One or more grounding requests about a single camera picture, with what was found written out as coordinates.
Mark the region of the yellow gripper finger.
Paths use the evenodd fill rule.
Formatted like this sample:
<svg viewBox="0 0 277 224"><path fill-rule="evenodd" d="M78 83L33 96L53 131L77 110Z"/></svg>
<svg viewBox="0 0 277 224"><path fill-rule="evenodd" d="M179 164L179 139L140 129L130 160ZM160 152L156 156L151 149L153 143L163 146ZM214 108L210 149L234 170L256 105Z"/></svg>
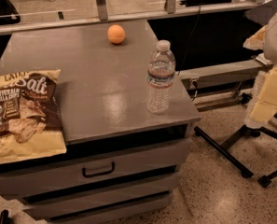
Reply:
<svg viewBox="0 0 277 224"><path fill-rule="evenodd" d="M259 71L252 89L244 124L252 129L267 124L277 112L277 65L270 71Z"/></svg>
<svg viewBox="0 0 277 224"><path fill-rule="evenodd" d="M247 38L244 41L243 46L246 49L251 49L251 50L263 49L265 32L266 32L266 27L263 26L254 35L251 35L249 38Z"/></svg>

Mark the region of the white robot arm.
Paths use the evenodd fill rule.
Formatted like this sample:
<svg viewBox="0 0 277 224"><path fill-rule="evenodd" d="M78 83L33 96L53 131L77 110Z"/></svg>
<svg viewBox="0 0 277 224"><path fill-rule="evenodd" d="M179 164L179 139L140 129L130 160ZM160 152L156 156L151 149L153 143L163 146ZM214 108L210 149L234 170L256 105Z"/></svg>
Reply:
<svg viewBox="0 0 277 224"><path fill-rule="evenodd" d="M246 109L244 124L259 129L277 112L277 11L269 22L243 43L247 49L262 49L264 58L273 67L259 71L253 87L253 97Z"/></svg>

